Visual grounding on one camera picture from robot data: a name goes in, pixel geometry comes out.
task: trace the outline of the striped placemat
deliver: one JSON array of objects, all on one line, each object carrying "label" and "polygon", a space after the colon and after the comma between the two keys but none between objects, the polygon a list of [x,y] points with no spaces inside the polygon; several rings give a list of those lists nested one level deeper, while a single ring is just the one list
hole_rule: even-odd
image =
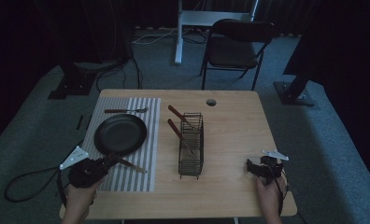
[{"label": "striped placemat", "polygon": [[106,180],[100,186],[102,191],[153,191],[155,179],[156,150],[160,118],[160,98],[99,98],[92,114],[92,119],[86,132],[82,148],[89,152],[91,159],[103,157],[94,145],[94,132],[105,119],[117,114],[105,114],[105,109],[138,109],[148,107],[146,113],[129,112],[144,120],[147,126],[147,138],[144,144],[134,153],[124,157],[125,160],[140,166],[147,173],[141,174],[136,170],[116,164],[109,170]]}]

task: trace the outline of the chair leg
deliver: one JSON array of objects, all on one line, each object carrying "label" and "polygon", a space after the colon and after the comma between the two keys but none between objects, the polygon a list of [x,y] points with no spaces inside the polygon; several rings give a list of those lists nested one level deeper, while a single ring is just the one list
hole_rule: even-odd
[{"label": "chair leg", "polygon": [[248,72],[248,69],[246,69],[243,74],[241,74],[241,77],[240,78],[243,78],[243,76]]},{"label": "chair leg", "polygon": [[252,91],[254,91],[255,85],[257,84],[257,79],[258,79],[259,71],[261,69],[262,60],[263,60],[263,52],[261,53],[261,58],[258,61],[257,71],[255,72],[254,81],[252,82],[252,87],[251,87]]},{"label": "chair leg", "polygon": [[207,76],[207,64],[203,67],[203,82],[202,82],[202,90],[205,89],[206,85],[206,76]]},{"label": "chair leg", "polygon": [[199,74],[199,76],[201,76],[202,75],[202,73],[203,73],[203,70],[204,70],[204,68],[207,66],[207,63],[206,63],[206,55],[203,57],[203,62],[202,62],[202,67],[200,67],[200,74]]}]

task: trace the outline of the hand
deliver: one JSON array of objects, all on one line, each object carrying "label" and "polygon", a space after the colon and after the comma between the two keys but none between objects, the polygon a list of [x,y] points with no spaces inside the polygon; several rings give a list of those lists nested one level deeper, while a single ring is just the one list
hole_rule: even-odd
[{"label": "hand", "polygon": [[82,223],[89,215],[89,207],[97,197],[97,189],[103,180],[99,180],[89,188],[77,189],[72,185],[68,186],[66,208],[62,224]]},{"label": "hand", "polygon": [[[255,176],[258,201],[266,219],[267,224],[281,224],[281,219],[278,214],[279,206],[279,191],[276,182],[273,180],[269,185],[264,186],[261,178]],[[285,187],[283,177],[277,178],[278,185],[282,191]]]}]

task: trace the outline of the controller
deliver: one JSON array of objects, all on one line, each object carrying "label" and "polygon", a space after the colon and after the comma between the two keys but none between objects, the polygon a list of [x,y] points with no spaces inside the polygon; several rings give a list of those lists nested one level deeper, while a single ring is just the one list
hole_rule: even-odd
[{"label": "controller", "polygon": [[68,174],[69,183],[75,188],[88,188],[108,174],[119,162],[119,156],[107,155],[97,160],[85,159],[73,165]]},{"label": "controller", "polygon": [[281,172],[283,170],[283,164],[278,163],[278,159],[263,156],[261,157],[261,164],[253,164],[252,161],[247,160],[247,171],[264,177],[266,179],[266,185],[270,184],[275,178],[281,177]]}]

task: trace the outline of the wire basket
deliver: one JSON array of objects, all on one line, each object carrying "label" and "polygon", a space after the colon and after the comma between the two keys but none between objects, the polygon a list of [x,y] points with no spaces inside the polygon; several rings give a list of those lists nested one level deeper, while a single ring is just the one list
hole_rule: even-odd
[{"label": "wire basket", "polygon": [[188,122],[181,122],[184,140],[179,141],[178,172],[183,175],[197,176],[202,173],[204,162],[204,129],[201,113],[185,113]]}]

